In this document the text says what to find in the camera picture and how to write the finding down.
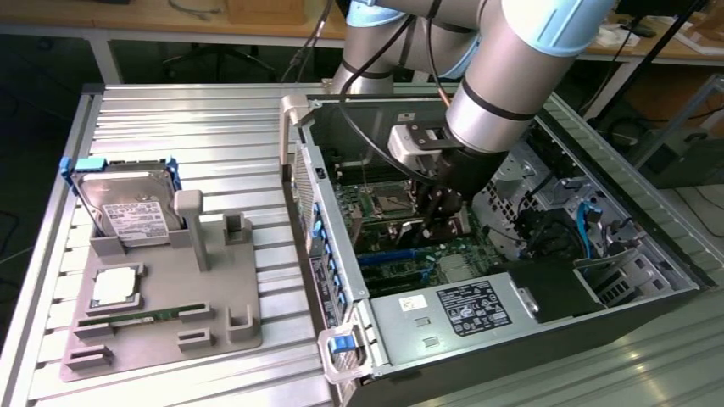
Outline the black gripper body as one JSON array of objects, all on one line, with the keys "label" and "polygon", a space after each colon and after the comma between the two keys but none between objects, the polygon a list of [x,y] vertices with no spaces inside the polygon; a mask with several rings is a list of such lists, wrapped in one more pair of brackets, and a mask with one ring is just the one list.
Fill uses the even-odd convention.
[{"label": "black gripper body", "polygon": [[504,162],[504,153],[478,153],[469,148],[444,149],[436,159],[436,182],[429,196],[450,189],[464,200],[488,185]]}]

